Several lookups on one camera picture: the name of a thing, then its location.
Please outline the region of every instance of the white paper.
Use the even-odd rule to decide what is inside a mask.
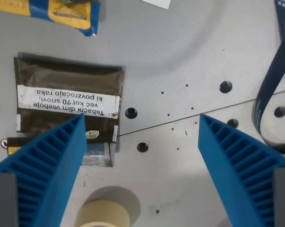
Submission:
[[[17,114],[16,115],[16,131],[20,131],[20,121],[21,121],[20,114]]]
[[[113,142],[117,141],[118,125],[114,125]]]
[[[151,3],[155,6],[159,6],[164,9],[169,9],[170,4],[171,4],[171,0],[143,0],[143,1],[147,3]]]
[[[18,85],[17,97],[19,108],[118,118],[119,96]]]

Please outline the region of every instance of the black rubber belt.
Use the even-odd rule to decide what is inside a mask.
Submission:
[[[252,110],[254,125],[261,136],[261,120],[264,110],[285,73],[285,0],[274,1],[282,43],[268,69]],[[272,148],[285,154],[285,144],[273,143],[263,136],[262,138]]]
[[[260,87],[259,93],[257,95],[252,110],[254,125],[261,136],[262,136],[261,119],[264,110],[268,102],[270,101],[275,89],[280,83],[284,73],[285,73],[285,44],[284,42],[282,42]],[[263,136],[262,138],[268,145],[273,147],[275,150],[279,151],[282,154],[285,154],[285,144],[276,144],[265,139]]]

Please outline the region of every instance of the metal plate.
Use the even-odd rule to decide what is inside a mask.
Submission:
[[[124,65],[120,134],[126,134],[255,98],[280,43],[272,0],[174,0],[169,10],[106,0],[100,19],[98,35],[85,37],[0,12],[1,121],[15,123],[17,52]],[[233,84],[228,94],[219,91],[225,80]],[[277,90],[285,90],[284,81]],[[129,107],[137,118],[125,117]]]
[[[279,105],[285,106],[285,93],[273,96],[263,118],[263,131],[274,141],[282,135],[285,139],[285,116],[272,117]],[[208,115],[224,122],[235,118],[239,130],[261,140],[251,121],[252,106],[253,102],[246,102]],[[73,226],[86,200],[117,197],[129,210],[133,227],[228,227],[227,215],[197,147],[198,130],[196,116],[121,136],[114,168],[80,168],[61,226]],[[141,142],[149,146],[145,153],[136,149]],[[129,192],[119,196],[120,188],[134,196]],[[133,197],[137,197],[139,209],[129,209]]]

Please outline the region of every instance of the beige tape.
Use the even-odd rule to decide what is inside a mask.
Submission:
[[[130,217],[120,204],[97,200],[81,208],[75,227],[130,227]]]

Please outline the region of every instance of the screw hole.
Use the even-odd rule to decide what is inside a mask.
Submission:
[[[0,142],[0,145],[2,148],[7,149],[8,148],[8,141],[7,139],[2,139]]]
[[[137,150],[141,153],[147,152],[148,150],[148,145],[146,143],[139,143],[137,145]]]
[[[283,117],[285,115],[285,107],[284,106],[279,106],[275,109],[274,111],[275,117]]]
[[[137,117],[138,112],[135,108],[131,107],[131,108],[126,109],[125,115],[129,119],[134,119],[135,117]]]
[[[228,93],[232,90],[233,88],[233,84],[230,82],[230,81],[223,81],[221,84],[220,84],[220,91],[222,93]]]
[[[237,119],[230,119],[227,121],[227,124],[229,126],[232,126],[234,129],[238,128],[238,126],[239,126],[239,122]]]

